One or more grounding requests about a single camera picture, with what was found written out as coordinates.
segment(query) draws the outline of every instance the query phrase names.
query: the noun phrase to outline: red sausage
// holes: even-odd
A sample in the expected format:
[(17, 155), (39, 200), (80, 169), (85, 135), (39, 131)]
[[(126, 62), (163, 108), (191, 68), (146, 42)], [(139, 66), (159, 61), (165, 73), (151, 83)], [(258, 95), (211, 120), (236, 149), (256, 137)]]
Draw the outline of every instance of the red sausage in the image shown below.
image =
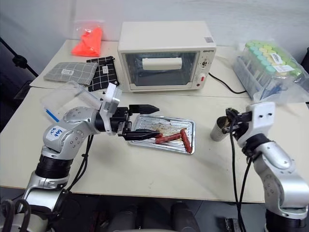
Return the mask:
[(155, 138), (161, 138), (161, 137), (163, 137), (163, 134), (159, 133)]
[(171, 140), (176, 140), (176, 139), (180, 139), (182, 136), (180, 133), (177, 134), (172, 134), (170, 136), (165, 136), (165, 137), (161, 137), (161, 138), (156, 138), (155, 139), (155, 143), (156, 144), (160, 144), (160, 143), (164, 143), (167, 141), (171, 141)]
[(190, 146), (190, 141), (184, 131), (184, 129), (182, 129), (180, 131), (180, 134), (182, 135), (182, 140), (183, 140), (183, 144), (184, 144), (184, 147), (185, 147), (185, 150), (188, 152), (188, 153), (191, 153), (192, 152), (192, 148)]

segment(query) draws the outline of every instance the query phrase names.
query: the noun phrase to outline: black checkered pouch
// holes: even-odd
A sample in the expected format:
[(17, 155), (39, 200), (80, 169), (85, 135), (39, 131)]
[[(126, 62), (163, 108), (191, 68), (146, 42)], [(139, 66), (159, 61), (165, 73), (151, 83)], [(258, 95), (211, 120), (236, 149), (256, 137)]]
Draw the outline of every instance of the black checkered pouch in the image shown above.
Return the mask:
[(89, 92), (107, 88), (109, 83), (113, 83), (117, 86), (119, 85), (114, 59), (114, 57), (110, 56), (86, 61), (87, 63), (98, 63), (95, 75), (88, 87)]

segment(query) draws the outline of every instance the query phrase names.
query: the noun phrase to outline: silver cylinder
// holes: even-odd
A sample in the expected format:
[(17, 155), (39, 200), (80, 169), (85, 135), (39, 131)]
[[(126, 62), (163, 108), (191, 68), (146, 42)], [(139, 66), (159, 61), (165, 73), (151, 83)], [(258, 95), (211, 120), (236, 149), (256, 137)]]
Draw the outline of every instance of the silver cylinder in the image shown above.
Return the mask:
[(219, 142), (223, 140), (228, 134), (223, 134), (222, 128), (228, 124), (227, 117), (219, 117), (216, 121), (216, 124), (211, 131), (211, 139)]

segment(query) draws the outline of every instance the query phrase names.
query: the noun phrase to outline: handwritten label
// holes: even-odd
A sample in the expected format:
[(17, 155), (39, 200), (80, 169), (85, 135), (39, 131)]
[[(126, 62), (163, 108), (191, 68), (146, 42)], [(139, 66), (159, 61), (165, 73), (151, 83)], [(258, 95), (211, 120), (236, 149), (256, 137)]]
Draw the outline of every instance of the handwritten label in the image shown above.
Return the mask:
[(107, 74), (107, 73), (108, 73), (108, 67), (107, 67), (107, 65), (106, 65), (106, 66), (102, 66), (102, 70), (103, 70), (103, 73), (104, 73), (104, 74)]
[(74, 73), (74, 70), (69, 70), (69, 69), (63, 69), (62, 71), (61, 71), (61, 74), (64, 74), (64, 75), (73, 75), (73, 73)]
[(56, 139), (58, 139), (58, 138), (61, 136), (61, 134), (62, 134), (63, 132), (65, 132), (65, 131), (66, 131), (66, 129), (64, 129), (64, 128), (60, 127), (60, 126), (54, 126), (54, 127), (52, 127), (52, 128), (49, 130), (49, 132), (48, 132), (47, 135), (46, 135), (46, 138), (47, 138), (49, 141), (56, 140)]
[(276, 64), (282, 64), (283, 63), (281, 57), (277, 53), (270, 53), (270, 55), (271, 55), (272, 59), (274, 60), (274, 62)]
[(277, 65), (273, 67), (279, 73), (283, 73), (283, 72), (286, 73), (286, 72), (294, 70), (290, 65)]

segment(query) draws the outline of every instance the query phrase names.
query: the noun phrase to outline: table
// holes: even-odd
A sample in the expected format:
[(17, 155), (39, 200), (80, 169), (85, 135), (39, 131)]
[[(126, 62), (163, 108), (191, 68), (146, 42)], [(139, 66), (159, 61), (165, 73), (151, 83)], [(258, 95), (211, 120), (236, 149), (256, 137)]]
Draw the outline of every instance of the table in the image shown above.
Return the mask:
[[(40, 106), (40, 98), (52, 89), (31, 88), (0, 135), (0, 185), (25, 188), (41, 154), (42, 135), (52, 123)], [(234, 201), (231, 146), (228, 138), (210, 139), (211, 129), (225, 108), (240, 112), (251, 103), (248, 98), (155, 95), (124, 93), (120, 106), (152, 104), (155, 113), (196, 122), (196, 151), (192, 155), (129, 145), (123, 138), (95, 135), (88, 168), (73, 187), (77, 193), (147, 196), (164, 198)], [(296, 161), (299, 174), (309, 183), (309, 110), (305, 104), (277, 107), (269, 138), (275, 140)], [(81, 164), (86, 142), (74, 159), (69, 183)], [(246, 168), (245, 156), (236, 147), (236, 174), (240, 191)], [(253, 168), (249, 171), (243, 201), (261, 203), (264, 191)]]
[[(59, 51), (55, 54), (55, 56), (51, 59), (49, 64), (45, 67), (42, 73), (30, 84), (33, 87), (41, 87), (41, 88), (58, 88), (63, 83), (61, 82), (53, 82), (46, 81), (43, 77), (58, 63), (60, 62), (86, 62), (87, 59), (92, 59), (88, 57), (77, 57), (72, 56), (70, 51), (73, 47), (78, 43), (78, 40), (66, 40)], [(101, 57), (113, 56), (115, 58), (115, 68), (118, 80), (123, 83), (124, 73), (121, 68), (121, 64), (119, 61), (119, 56), (117, 53), (118, 42), (107, 42), (102, 41), (101, 44)], [(244, 88), (240, 83), (239, 79), (232, 71), (232, 67), (227, 61), (232, 54), (234, 49), (232, 47), (217, 47), (217, 52), (215, 59), (211, 65), (211, 73), (216, 77), (225, 81), (233, 90), (235, 91), (243, 91)], [(188, 96), (213, 96), (213, 97), (231, 97), (231, 98), (249, 98), (247, 93), (243, 94), (234, 94), (230, 92), (226, 87), (224, 87), (221, 83), (217, 82), (210, 76), (206, 79), (206, 84), (204, 88), (199, 90), (178, 90), (178, 91), (159, 91), (159, 92), (148, 92), (150, 94), (160, 94), (160, 95), (188, 95)]]

